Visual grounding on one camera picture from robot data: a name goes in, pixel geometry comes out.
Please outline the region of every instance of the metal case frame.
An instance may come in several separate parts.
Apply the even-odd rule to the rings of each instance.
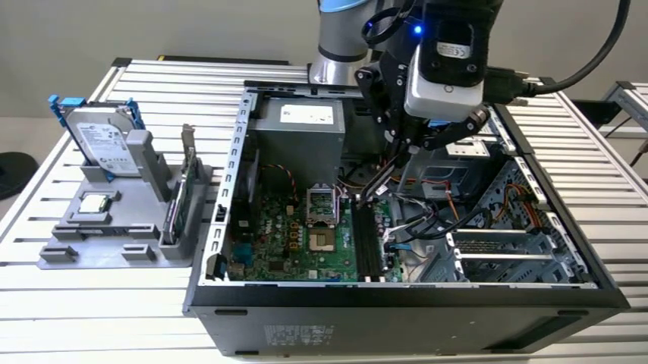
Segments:
[[[261,97],[360,97],[355,88],[339,86],[261,82],[245,85],[216,220],[204,255],[197,255],[185,305],[188,314],[201,318],[224,355],[528,353],[630,308],[539,165],[534,148],[507,109],[499,105],[498,127],[506,127],[512,139],[507,140],[507,147],[511,142],[516,144],[518,155],[530,166],[547,202],[591,267],[598,289],[539,290],[524,286],[488,289],[487,284],[472,287],[439,284],[421,289],[413,289],[416,285],[388,288],[380,283],[363,287],[280,286],[273,282],[213,284],[214,277],[224,277],[228,263],[224,241],[230,196],[249,118],[260,107]]]

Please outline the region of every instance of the white label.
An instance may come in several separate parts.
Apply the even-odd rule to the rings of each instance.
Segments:
[[[78,129],[103,169],[117,176],[141,173],[118,127],[110,124],[79,123]]]
[[[333,106],[284,105],[282,123],[333,125]]]
[[[266,343],[273,347],[331,345],[336,325],[265,325]]]
[[[78,230],[79,234],[89,234],[89,235],[102,235],[103,231],[101,230],[89,230],[89,229],[81,229]]]
[[[471,46],[447,42],[437,42],[437,52],[445,57],[467,59],[471,57]]]
[[[385,185],[383,185],[381,187],[379,187],[379,189],[376,190],[376,194],[379,196],[381,196],[385,192],[387,192],[388,188]]]

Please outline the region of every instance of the aluminum extrusion table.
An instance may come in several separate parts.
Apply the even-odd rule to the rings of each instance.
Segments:
[[[141,104],[154,146],[182,161],[181,129],[216,167],[208,239],[244,80],[306,82],[306,68],[133,61],[113,67],[90,99]],[[260,357],[262,362],[648,362],[648,187],[563,93],[510,107],[559,193],[632,309],[530,356]],[[182,317],[190,268],[42,271],[39,251],[83,174],[67,135],[0,221],[0,362],[218,362],[201,322]]]

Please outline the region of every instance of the motherboard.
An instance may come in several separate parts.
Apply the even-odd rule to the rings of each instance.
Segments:
[[[332,207],[327,208],[323,192],[312,195],[316,197],[313,204],[305,203],[312,196],[304,196],[297,204],[286,195],[262,197],[256,236],[233,247],[230,279],[325,282],[359,282],[363,279],[359,276],[352,201],[333,197]],[[317,215],[335,216],[336,219],[309,218],[314,209]],[[392,222],[388,204],[375,204],[373,210],[375,229],[380,236],[385,224]],[[379,254],[379,240],[375,248]],[[388,281],[401,280],[399,263],[385,272],[385,277]]]

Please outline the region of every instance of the green motherboard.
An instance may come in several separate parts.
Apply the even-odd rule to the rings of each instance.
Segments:
[[[388,204],[375,204],[375,211],[379,226],[379,219],[389,220]],[[257,235],[252,244],[234,246],[233,280],[359,282],[351,201],[341,199],[335,228],[309,227],[306,216],[306,203],[294,206],[285,196],[262,197]],[[399,263],[385,277],[401,280]]]

